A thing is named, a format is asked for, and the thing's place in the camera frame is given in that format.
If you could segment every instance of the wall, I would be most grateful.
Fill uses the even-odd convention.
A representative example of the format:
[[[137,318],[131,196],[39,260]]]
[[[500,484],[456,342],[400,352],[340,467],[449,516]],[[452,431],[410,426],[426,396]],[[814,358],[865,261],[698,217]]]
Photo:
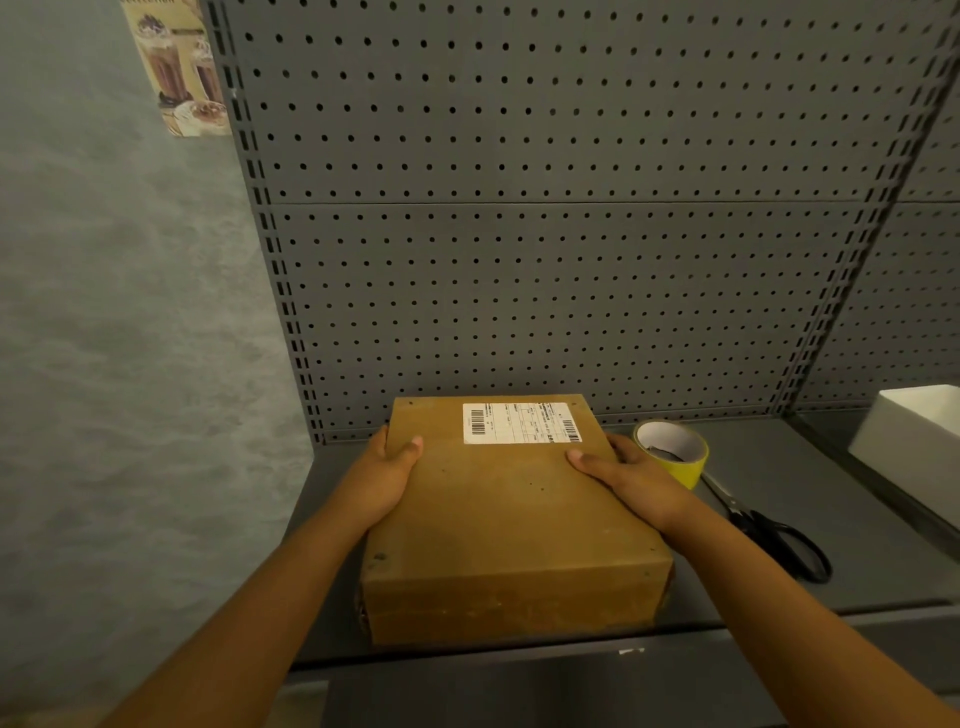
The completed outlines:
[[[310,447],[231,140],[167,133],[116,0],[0,15],[2,715],[142,678]]]

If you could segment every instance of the black scissors handle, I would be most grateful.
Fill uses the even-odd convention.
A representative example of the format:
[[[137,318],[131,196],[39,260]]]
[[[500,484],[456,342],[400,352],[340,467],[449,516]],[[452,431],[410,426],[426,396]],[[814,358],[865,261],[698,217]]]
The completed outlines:
[[[827,555],[806,534],[792,525],[773,521],[757,511],[750,511],[749,515],[731,513],[730,520],[795,579],[803,579],[812,584],[826,584],[833,576],[833,564]],[[812,569],[808,566],[781,534],[786,534],[809,548],[816,556],[820,568]]]

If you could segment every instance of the white sticker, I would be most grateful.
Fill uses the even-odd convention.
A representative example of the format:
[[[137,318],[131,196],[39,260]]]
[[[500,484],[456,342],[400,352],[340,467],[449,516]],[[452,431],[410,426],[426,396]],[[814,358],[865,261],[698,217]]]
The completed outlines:
[[[565,402],[477,402],[464,405],[465,445],[580,443]]]

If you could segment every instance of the scissors blade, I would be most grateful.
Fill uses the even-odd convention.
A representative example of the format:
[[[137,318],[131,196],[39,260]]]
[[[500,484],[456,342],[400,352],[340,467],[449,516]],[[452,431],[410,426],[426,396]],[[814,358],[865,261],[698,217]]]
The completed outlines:
[[[720,502],[726,506],[728,511],[731,513],[742,513],[745,515],[749,513],[747,507],[733,497],[730,491],[720,485],[716,478],[706,472],[703,472],[701,477],[704,479],[704,482],[707,483],[707,487],[710,488],[710,491],[717,496]]]

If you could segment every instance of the poster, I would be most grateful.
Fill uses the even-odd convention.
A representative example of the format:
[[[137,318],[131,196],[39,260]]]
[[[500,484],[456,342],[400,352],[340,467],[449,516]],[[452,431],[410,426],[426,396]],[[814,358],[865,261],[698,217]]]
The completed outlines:
[[[121,4],[170,132],[230,133],[200,0],[121,0]]]

